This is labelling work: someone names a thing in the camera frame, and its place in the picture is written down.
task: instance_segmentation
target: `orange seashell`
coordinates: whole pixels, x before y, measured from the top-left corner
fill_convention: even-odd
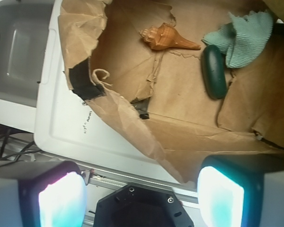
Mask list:
[[[149,43],[153,50],[164,50],[170,47],[200,50],[201,46],[183,38],[171,25],[163,23],[160,27],[151,26],[139,31],[143,40]]]

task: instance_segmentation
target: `green towel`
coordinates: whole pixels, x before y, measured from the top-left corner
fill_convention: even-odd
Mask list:
[[[263,51],[273,28],[273,18],[268,12],[236,17],[229,13],[231,23],[220,30],[208,33],[203,42],[219,47],[226,54],[228,68],[242,68],[256,59]]]

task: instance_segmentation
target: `light panel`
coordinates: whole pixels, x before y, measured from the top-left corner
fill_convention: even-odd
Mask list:
[[[198,201],[204,222],[209,227],[240,227],[244,189],[212,166],[198,177]]]
[[[83,178],[68,173],[39,193],[41,227],[81,227],[87,201]]]

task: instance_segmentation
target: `crumpled brown paper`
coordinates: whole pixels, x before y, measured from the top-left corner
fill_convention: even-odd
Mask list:
[[[105,69],[111,76],[106,83],[128,101],[153,95],[164,52],[152,51],[139,31],[163,22],[174,24],[171,6],[149,0],[118,0],[108,7],[107,27],[91,56],[93,69]]]
[[[218,124],[231,131],[259,132],[284,147],[284,37],[273,35],[262,54],[234,71]]]
[[[222,100],[211,100],[206,94],[200,67],[202,51],[152,51],[137,32],[162,22],[171,23],[184,38],[201,44],[203,49],[202,37],[228,23],[229,11],[243,16],[251,9],[264,9],[263,2],[114,0],[105,11],[102,3],[96,4],[99,13],[89,11],[96,31],[105,28],[103,23],[108,18],[99,37],[98,32],[88,37],[86,27],[81,30],[77,26],[82,24],[78,12],[59,18],[65,65],[68,69],[79,64],[94,49],[87,77],[92,84],[103,87],[105,93],[85,101],[143,154],[157,160],[178,181],[196,182],[200,165],[210,154],[280,152],[256,140],[253,133],[218,128]],[[62,4],[62,10],[68,11],[66,4]],[[68,17],[74,17],[76,23],[72,24]],[[91,25],[89,20],[84,21],[83,24]],[[78,41],[72,41],[77,35]],[[86,44],[90,38],[93,44]],[[151,97],[150,119],[142,120],[130,101],[146,97]]]

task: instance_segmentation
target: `black cable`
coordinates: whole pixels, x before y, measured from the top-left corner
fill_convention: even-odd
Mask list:
[[[38,152],[40,152],[40,151],[41,151],[41,150],[23,151],[21,154],[19,154],[20,152],[16,152],[15,154],[6,155],[6,156],[4,156],[3,158],[0,158],[0,161],[6,160],[7,158],[13,157],[13,156],[15,156],[15,155],[18,155],[18,157],[21,157],[21,155],[38,153]]]
[[[1,149],[0,149],[0,158],[2,158],[2,155],[3,155],[3,152],[4,152],[4,149],[5,149],[5,145],[7,144],[8,142],[8,139],[9,139],[9,135],[11,133],[11,128],[9,128],[5,134],[5,137],[4,137],[4,141],[1,145]]]
[[[18,161],[20,156],[21,156],[21,153],[25,152],[28,148],[30,148],[32,145],[35,144],[35,141],[31,141],[30,143],[28,143],[25,147],[22,148],[22,150],[20,150],[20,152],[18,152],[18,156],[15,157],[15,161]]]

